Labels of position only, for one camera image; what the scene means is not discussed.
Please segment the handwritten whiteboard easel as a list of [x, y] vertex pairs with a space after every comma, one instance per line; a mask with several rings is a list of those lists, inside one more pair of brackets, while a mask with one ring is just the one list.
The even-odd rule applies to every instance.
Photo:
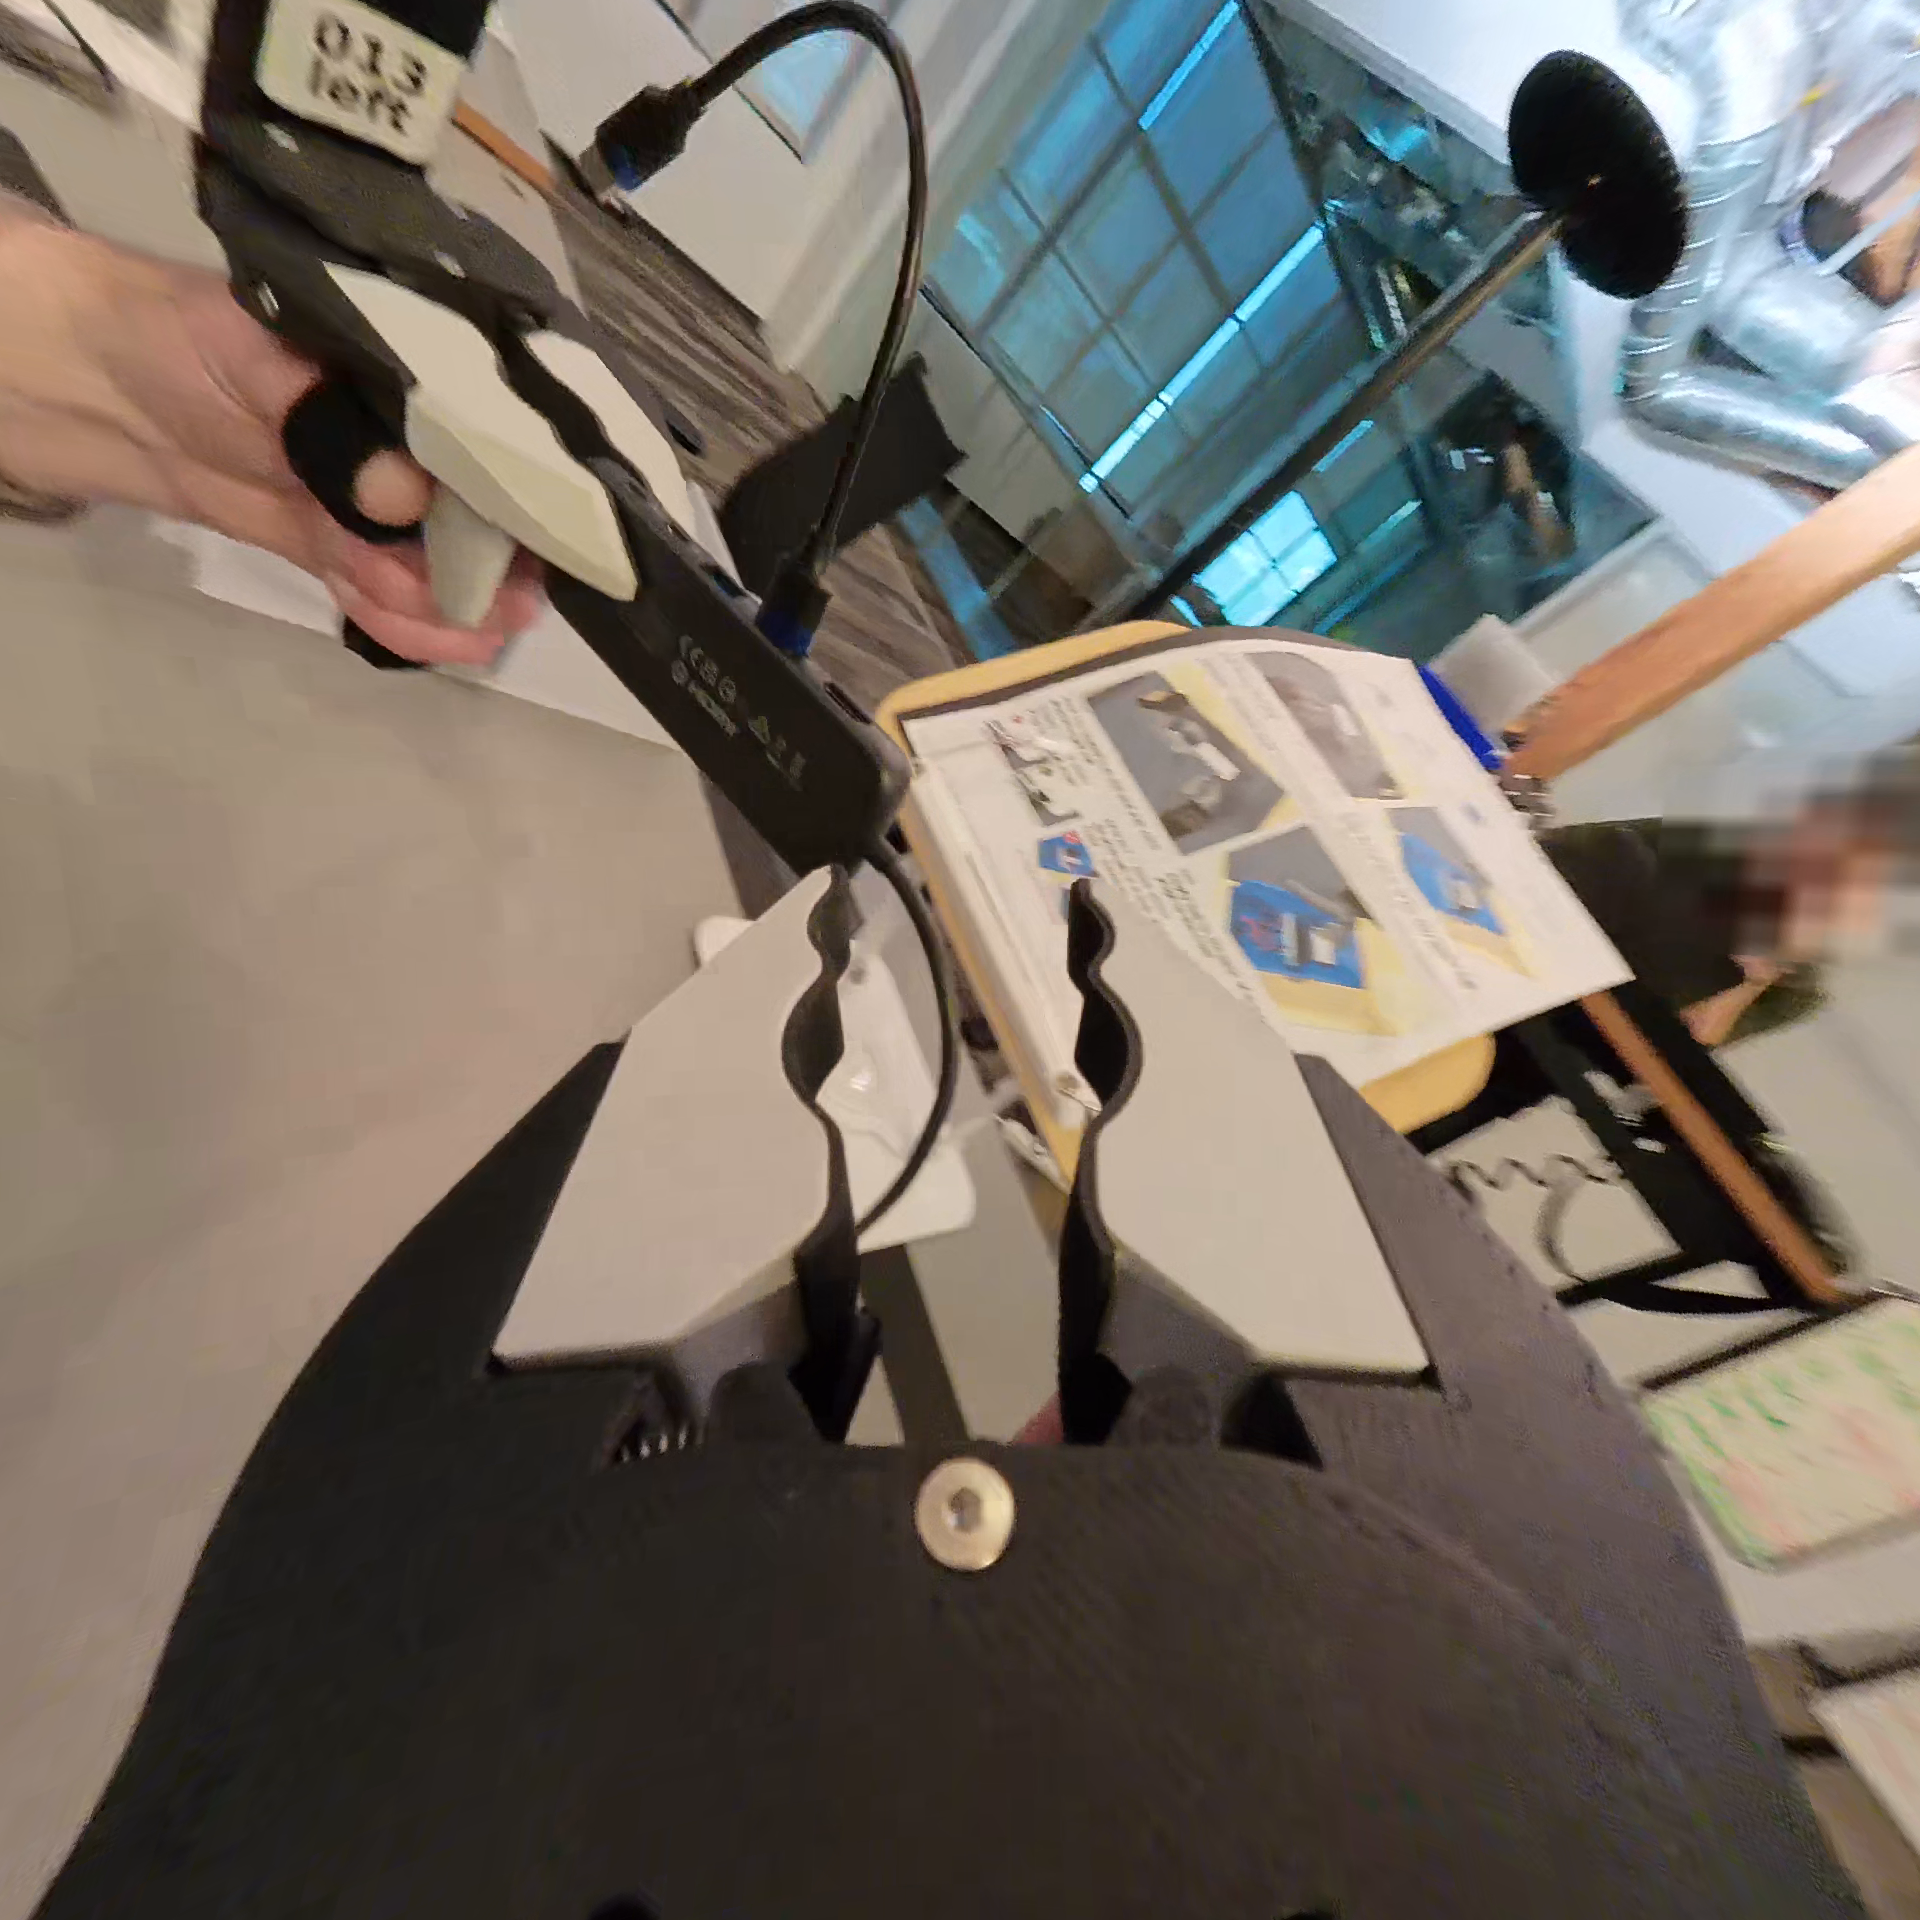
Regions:
[[1918, 1308], [1878, 1300], [1655, 1388], [1668, 1469], [1735, 1562], [1775, 1572], [1916, 1531]]

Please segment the black pole round foot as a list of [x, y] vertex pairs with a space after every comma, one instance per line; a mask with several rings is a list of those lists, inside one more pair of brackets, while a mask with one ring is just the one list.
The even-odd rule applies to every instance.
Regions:
[[1612, 66], [1570, 50], [1535, 62], [1508, 105], [1503, 139], [1523, 204], [1517, 217], [1402, 342], [1310, 414], [1303, 435], [1204, 536], [1132, 594], [1124, 618], [1151, 618], [1187, 593], [1550, 252], [1612, 300], [1637, 302], [1668, 278], [1687, 241], [1683, 178], [1667, 132]]

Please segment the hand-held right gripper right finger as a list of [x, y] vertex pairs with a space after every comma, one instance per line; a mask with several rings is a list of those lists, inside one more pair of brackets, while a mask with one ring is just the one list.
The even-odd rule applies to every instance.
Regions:
[[1104, 880], [1068, 893], [1071, 1064], [1092, 1096], [1063, 1222], [1063, 1440], [1154, 1377], [1219, 1428], [1286, 1379], [1405, 1386], [1428, 1349], [1319, 1112], [1260, 1013]]

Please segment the printed instruction sheet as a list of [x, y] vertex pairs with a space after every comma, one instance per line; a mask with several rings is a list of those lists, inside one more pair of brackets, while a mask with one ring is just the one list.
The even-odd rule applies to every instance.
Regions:
[[1631, 978], [1413, 662], [1211, 629], [906, 720], [973, 827], [1104, 880], [1358, 1089]]

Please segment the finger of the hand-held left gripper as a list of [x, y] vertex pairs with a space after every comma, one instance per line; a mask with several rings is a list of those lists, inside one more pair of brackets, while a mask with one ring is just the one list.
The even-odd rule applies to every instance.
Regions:
[[551, 326], [525, 333], [523, 342], [539, 368], [583, 403], [600, 438], [652, 489], [679, 532], [687, 540], [696, 537], [700, 524], [679, 452], [599, 350]]
[[402, 443], [436, 484], [422, 521], [431, 594], [493, 596], [523, 549], [606, 596], [635, 596], [606, 486], [510, 389], [483, 329], [391, 278], [326, 275], [407, 374]]

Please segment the silver insulated pipes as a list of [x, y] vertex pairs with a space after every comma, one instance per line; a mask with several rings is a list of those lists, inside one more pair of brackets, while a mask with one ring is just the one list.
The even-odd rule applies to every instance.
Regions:
[[1916, 102], [1916, 2], [1620, 2], [1687, 88], [1685, 249], [1628, 316], [1615, 393], [1656, 438], [1827, 492], [1916, 443], [1916, 296], [1878, 305], [1790, 230], [1840, 145]]

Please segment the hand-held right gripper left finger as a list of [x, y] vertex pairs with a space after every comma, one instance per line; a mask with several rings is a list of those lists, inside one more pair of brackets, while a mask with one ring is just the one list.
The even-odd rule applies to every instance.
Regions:
[[847, 875], [818, 868], [635, 1022], [493, 1342], [508, 1370], [634, 1360], [696, 1424], [736, 1370], [842, 1443], [878, 1325], [860, 1306], [843, 1059]]

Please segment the black usb hub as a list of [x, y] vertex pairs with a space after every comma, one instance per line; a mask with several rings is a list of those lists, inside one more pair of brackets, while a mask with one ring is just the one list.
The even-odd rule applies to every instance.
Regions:
[[588, 464], [635, 578], [631, 598], [547, 566], [547, 596], [704, 779], [794, 873], [872, 858], [908, 762], [850, 697], [779, 652], [748, 598], [668, 524], [620, 460]]

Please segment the person's left hand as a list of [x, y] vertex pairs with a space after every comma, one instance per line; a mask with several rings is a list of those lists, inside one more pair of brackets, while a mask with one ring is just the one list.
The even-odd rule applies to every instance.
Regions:
[[283, 418], [320, 371], [234, 300], [223, 276], [3, 212], [6, 517], [112, 502], [200, 525], [325, 582], [378, 645], [424, 666], [490, 666], [543, 608], [516, 556], [490, 611], [448, 622], [413, 540], [342, 528], [288, 464]]

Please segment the white sheet panel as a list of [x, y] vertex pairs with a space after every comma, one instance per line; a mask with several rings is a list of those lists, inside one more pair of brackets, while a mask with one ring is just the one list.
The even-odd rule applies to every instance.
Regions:
[[958, 968], [1047, 1136], [1079, 1139], [1092, 1096], [1075, 1064], [1080, 998], [1068, 978], [1068, 888], [1040, 875], [1040, 840], [973, 827], [952, 781], [915, 764], [903, 817]]

